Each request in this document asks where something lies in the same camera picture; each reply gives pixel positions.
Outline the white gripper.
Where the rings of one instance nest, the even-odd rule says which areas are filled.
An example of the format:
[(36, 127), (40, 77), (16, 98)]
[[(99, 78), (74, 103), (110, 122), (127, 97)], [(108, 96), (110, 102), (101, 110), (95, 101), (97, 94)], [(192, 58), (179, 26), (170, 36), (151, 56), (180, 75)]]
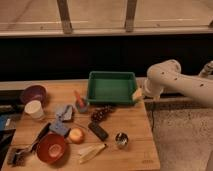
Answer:
[(149, 79), (146, 79), (143, 84), (143, 93), (142, 89), (138, 88), (133, 94), (132, 94), (132, 100), (138, 101), (143, 98), (143, 94), (147, 97), (159, 99), (160, 95), (163, 93), (164, 87), (156, 84)]

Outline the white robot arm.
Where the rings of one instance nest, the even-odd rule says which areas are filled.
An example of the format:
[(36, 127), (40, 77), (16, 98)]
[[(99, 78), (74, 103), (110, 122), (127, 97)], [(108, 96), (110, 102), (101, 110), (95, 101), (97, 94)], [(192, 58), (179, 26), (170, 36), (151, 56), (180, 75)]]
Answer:
[(205, 64), (197, 76), (182, 74), (180, 63), (174, 59), (154, 64), (148, 68), (142, 87), (132, 94), (132, 100), (159, 99), (164, 89), (169, 88), (213, 108), (213, 79), (209, 79), (212, 73), (213, 60)]

